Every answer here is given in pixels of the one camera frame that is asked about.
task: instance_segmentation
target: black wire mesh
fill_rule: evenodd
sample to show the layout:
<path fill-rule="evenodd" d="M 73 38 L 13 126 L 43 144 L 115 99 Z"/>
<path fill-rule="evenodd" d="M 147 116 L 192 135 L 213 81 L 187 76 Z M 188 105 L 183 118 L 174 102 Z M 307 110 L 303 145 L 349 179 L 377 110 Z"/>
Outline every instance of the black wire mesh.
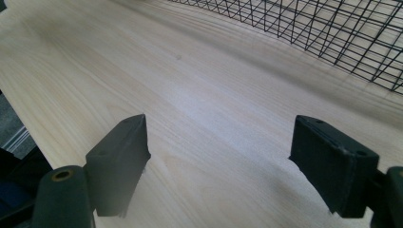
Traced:
<path fill-rule="evenodd" d="M 369 82 L 403 95 L 402 1 L 169 0 L 275 34 Z"/>

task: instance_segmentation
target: wooden table surface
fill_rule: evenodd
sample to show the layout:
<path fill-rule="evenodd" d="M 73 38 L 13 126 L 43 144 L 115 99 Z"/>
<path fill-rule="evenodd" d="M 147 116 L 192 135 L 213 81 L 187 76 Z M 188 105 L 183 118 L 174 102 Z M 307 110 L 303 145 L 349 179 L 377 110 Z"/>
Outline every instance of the wooden table surface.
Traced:
<path fill-rule="evenodd" d="M 12 0 L 0 88 L 54 168 L 144 113 L 152 159 L 97 227 L 368 227 L 331 215 L 289 160 L 313 116 L 403 164 L 403 97 L 206 10 L 162 0 Z"/>

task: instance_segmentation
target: black plastic block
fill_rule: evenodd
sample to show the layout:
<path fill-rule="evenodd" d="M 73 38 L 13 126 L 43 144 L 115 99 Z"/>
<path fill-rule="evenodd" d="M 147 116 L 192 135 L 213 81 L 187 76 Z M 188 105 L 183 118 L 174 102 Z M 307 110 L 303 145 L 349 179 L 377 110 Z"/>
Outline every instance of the black plastic block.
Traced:
<path fill-rule="evenodd" d="M 379 161 L 375 152 L 321 120 L 297 116 L 290 160 L 332 213 L 363 217 L 366 182 Z"/>
<path fill-rule="evenodd" d="M 392 167 L 386 174 L 385 194 L 395 227 L 403 227 L 403 167 Z"/>
<path fill-rule="evenodd" d="M 85 170 L 98 216 L 125 212 L 150 158 L 145 115 L 121 121 L 89 151 Z"/>
<path fill-rule="evenodd" d="M 95 227 L 86 174 L 82 167 L 65 166 L 47 173 L 41 179 L 32 228 L 50 227 Z"/>
<path fill-rule="evenodd" d="M 5 10 L 7 8 L 6 3 L 4 2 L 4 0 L 0 0 L 0 12 Z"/>

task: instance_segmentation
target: brass hole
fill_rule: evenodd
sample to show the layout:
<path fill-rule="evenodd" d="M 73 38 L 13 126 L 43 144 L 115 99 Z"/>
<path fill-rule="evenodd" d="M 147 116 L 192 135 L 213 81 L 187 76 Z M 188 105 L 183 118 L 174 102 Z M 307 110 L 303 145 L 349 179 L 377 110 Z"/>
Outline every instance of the brass hole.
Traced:
<path fill-rule="evenodd" d="M 67 170 L 60 170 L 59 172 L 53 174 L 53 176 L 51 176 L 51 180 L 52 181 L 65 181 L 67 179 L 69 179 L 71 176 L 73 175 L 73 171 L 70 169 Z"/>

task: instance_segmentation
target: wooden board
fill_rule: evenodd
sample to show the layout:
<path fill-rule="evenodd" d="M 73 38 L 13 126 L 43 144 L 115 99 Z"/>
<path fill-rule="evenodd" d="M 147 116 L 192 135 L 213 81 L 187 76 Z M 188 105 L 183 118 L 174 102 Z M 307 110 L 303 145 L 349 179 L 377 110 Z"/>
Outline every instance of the wooden board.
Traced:
<path fill-rule="evenodd" d="M 0 88 L 53 167 L 144 113 L 152 159 L 126 218 L 97 227 L 368 227 L 328 213 L 287 158 L 313 116 L 401 165 L 402 97 L 262 31 L 165 1 L 18 0 Z"/>

